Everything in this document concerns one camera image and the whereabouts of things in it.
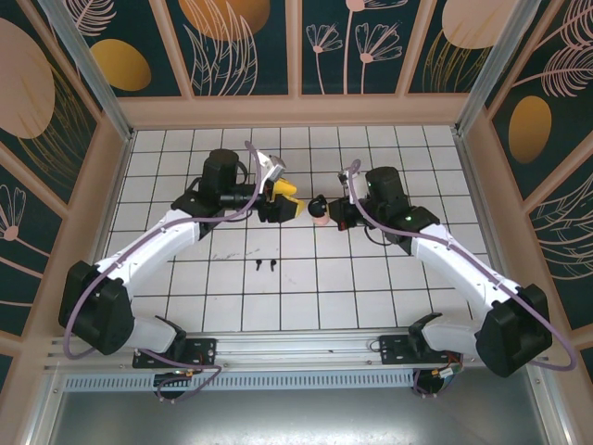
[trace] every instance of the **enclosure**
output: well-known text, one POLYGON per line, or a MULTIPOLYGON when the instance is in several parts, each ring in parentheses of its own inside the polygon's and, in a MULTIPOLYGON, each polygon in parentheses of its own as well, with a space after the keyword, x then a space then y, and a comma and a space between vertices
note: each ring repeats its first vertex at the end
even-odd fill
MULTIPOLYGON (((0 442, 589 443, 592 29, 590 0, 3 2, 0 442), (134 289, 135 316, 216 340, 192 400, 159 404, 132 349, 68 360, 70 267, 158 223, 212 150, 253 183, 245 141, 305 204, 344 197, 354 159, 395 167, 412 206, 543 289, 576 368, 502 379, 465 357, 417 397, 372 343, 471 306, 379 231, 307 210, 223 222, 134 289)), ((539 360, 568 359, 554 339, 539 360)))

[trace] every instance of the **grid tile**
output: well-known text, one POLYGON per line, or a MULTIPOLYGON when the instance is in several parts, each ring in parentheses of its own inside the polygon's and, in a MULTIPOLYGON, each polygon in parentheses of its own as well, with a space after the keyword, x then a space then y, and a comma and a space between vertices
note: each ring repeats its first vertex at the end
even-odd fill
MULTIPOLYGON (((449 224, 453 236, 489 264, 457 149, 443 126, 139 132, 107 255, 158 222, 201 175, 210 150, 235 149, 252 181, 245 140, 281 155, 285 179, 307 203, 319 194, 342 197, 337 172, 353 159, 361 159, 363 170, 396 167, 410 202, 449 224)), ((384 241, 377 230, 370 236, 384 241)), ((132 290, 133 306, 139 315, 167 316, 189 332, 406 326, 432 310, 471 316, 446 277, 399 246, 373 244, 361 227, 347 232, 337 231, 335 222, 314 227, 307 210, 281 225, 262 223, 257 213, 221 223, 168 260, 132 290), (256 259, 263 260, 259 270, 256 259), (271 259, 278 261, 274 270, 271 259)))

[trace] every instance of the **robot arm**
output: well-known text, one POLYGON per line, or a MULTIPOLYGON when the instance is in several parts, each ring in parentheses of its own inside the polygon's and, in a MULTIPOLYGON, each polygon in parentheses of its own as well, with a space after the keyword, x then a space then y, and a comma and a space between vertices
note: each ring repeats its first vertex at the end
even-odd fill
MULTIPOLYGON (((295 218, 303 210, 304 203, 291 197, 296 189, 282 179, 284 163, 261 152, 258 152, 258 158, 262 181, 253 209, 258 212, 259 219, 281 223, 295 218)), ((60 324, 66 327, 84 289, 115 263, 117 267, 83 304, 72 332, 106 355, 125 346, 152 350, 177 361, 183 353, 185 332, 159 317, 134 317, 132 299, 138 286, 158 267, 201 240, 217 225, 187 220, 221 216, 226 210, 243 208, 249 201, 256 186, 238 184, 237 170, 243 171, 247 178, 246 167, 236 153, 213 150, 204 162, 201 178, 192 182, 154 227, 94 266, 83 261, 75 264, 68 273, 58 318, 60 324), (126 252, 130 256, 119 263, 126 252)))
MULTIPOLYGON (((327 203, 318 196, 309 204, 309 213, 318 222, 326 213, 338 230, 369 224, 356 206, 348 189, 349 171, 339 180, 348 196, 327 203)), ((468 301, 473 320, 431 313, 410 327, 409 342, 419 356, 429 350, 450 350, 479 356, 495 374, 508 376, 551 346, 551 333, 527 311, 505 294, 500 286, 514 289, 516 295, 549 319, 546 295, 537 286, 520 287, 496 273, 465 249, 429 210, 413 207, 404 194, 398 171, 392 167, 373 169, 352 177, 354 195, 362 207, 382 225, 405 232, 431 235, 448 241, 446 246, 422 237, 384 233, 409 255, 421 260, 445 277, 468 301), (472 262, 461 256, 460 249, 472 262), (493 285, 475 264, 498 279, 493 285)))

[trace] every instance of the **metal base plate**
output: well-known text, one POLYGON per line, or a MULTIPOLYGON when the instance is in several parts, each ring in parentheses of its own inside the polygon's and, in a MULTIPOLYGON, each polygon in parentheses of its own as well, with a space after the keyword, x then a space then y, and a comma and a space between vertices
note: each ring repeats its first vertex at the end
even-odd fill
MULTIPOLYGON (((185 341, 185 349, 178 362, 187 364, 214 364, 216 358, 216 338, 188 338, 185 341)), ((135 369, 161 369, 179 368, 153 359, 143 354, 134 355, 132 368, 135 369)))
POLYGON ((431 350, 419 358, 408 343, 408 335, 380 336, 379 350, 382 364, 447 364, 443 351, 431 350))

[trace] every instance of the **metal vent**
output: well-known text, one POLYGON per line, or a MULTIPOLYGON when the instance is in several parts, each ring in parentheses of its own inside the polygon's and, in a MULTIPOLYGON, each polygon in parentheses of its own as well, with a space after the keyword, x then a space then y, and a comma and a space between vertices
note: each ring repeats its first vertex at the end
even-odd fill
MULTIPOLYGON (((65 392, 138 392, 154 391, 155 375, 70 375, 65 392)), ((190 382, 174 382, 163 390, 197 388, 207 375, 195 375, 190 382)), ((264 390, 264 389, 340 389, 411 387, 412 371, 326 371, 225 373, 219 375, 204 390, 264 390)))

